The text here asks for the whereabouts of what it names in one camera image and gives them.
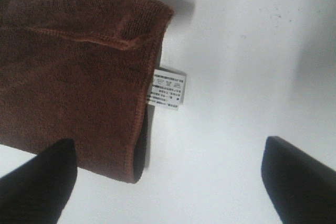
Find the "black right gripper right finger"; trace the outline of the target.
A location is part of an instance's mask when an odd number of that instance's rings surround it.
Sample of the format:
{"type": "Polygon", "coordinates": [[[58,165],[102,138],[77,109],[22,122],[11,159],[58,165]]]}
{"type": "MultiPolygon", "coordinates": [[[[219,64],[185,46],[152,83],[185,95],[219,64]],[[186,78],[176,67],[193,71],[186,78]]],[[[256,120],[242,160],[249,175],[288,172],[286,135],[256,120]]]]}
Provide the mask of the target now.
{"type": "Polygon", "coordinates": [[[261,177],[282,223],[335,223],[335,171],[277,136],[266,139],[261,177]]]}

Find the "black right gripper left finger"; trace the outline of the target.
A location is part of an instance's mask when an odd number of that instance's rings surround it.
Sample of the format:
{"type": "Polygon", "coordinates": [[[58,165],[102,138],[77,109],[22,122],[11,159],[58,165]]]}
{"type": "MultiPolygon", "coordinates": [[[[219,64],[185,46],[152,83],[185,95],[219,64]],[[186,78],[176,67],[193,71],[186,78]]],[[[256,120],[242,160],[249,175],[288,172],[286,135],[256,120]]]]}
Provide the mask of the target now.
{"type": "Polygon", "coordinates": [[[57,223],[77,179],[72,139],[61,139],[1,177],[1,223],[57,223]]]}

